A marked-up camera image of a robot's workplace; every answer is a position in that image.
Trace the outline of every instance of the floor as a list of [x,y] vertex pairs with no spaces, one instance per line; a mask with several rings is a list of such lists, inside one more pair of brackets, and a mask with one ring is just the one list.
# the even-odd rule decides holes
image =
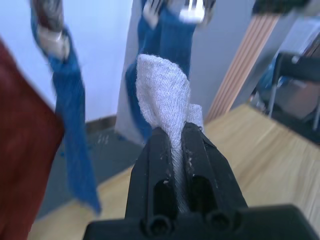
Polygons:
[[[87,138],[98,184],[133,165],[142,150],[141,146],[120,139],[113,128],[91,132]],[[37,218],[43,217],[71,199],[67,186],[64,149],[61,146],[55,156]]]

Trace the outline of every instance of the white wall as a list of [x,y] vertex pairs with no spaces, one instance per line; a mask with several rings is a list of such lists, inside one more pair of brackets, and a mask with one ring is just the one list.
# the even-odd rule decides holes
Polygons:
[[[132,1],[63,1],[82,67],[87,121],[117,113]],[[29,82],[54,106],[51,73],[32,38],[28,2],[0,1],[0,37]]]

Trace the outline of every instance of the wooden board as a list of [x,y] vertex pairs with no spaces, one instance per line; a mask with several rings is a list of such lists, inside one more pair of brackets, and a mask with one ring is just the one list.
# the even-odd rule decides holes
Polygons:
[[205,118],[206,124],[230,111],[278,19],[273,15],[252,18]]
[[[320,149],[243,105],[205,127],[230,162],[249,206],[293,203],[320,233]],[[99,187],[100,219],[123,218],[131,169]],[[29,240],[81,240],[94,220],[71,202],[33,225]]]

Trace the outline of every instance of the gray cloth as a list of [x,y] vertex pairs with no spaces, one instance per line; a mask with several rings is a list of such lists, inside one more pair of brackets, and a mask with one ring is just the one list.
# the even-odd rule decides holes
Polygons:
[[175,63],[141,54],[137,59],[136,93],[141,112],[152,128],[161,127],[169,136],[180,212],[188,211],[181,134],[185,122],[203,130],[202,108],[190,104],[190,83]]

